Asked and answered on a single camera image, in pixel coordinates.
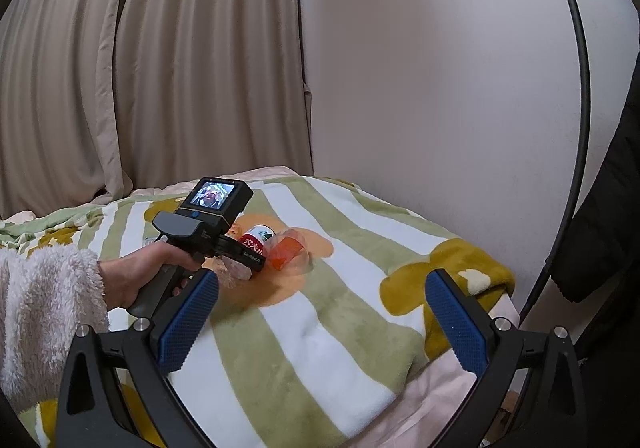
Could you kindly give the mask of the white fluffy sleeve forearm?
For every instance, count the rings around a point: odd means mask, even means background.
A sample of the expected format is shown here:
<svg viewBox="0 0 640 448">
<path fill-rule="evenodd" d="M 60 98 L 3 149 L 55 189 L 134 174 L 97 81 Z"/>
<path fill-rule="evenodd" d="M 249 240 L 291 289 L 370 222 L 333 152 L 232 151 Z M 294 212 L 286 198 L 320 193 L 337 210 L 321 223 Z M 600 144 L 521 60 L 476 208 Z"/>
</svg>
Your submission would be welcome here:
<svg viewBox="0 0 640 448">
<path fill-rule="evenodd" d="M 75 246 L 1 251 L 1 390 L 20 413 L 58 396 L 79 325 L 108 330 L 98 257 Z"/>
</svg>

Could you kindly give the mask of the left hand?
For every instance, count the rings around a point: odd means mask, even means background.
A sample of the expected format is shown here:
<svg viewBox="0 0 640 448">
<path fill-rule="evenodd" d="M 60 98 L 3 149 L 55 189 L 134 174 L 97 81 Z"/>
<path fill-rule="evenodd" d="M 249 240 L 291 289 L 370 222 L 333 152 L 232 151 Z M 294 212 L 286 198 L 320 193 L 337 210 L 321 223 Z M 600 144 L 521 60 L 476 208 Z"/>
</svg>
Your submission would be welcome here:
<svg viewBox="0 0 640 448">
<path fill-rule="evenodd" d="M 115 260 L 99 261 L 107 309 L 129 307 L 141 288 L 149 283 L 164 265 L 176 265 L 188 272 L 198 271 L 203 257 L 157 241 Z"/>
</svg>

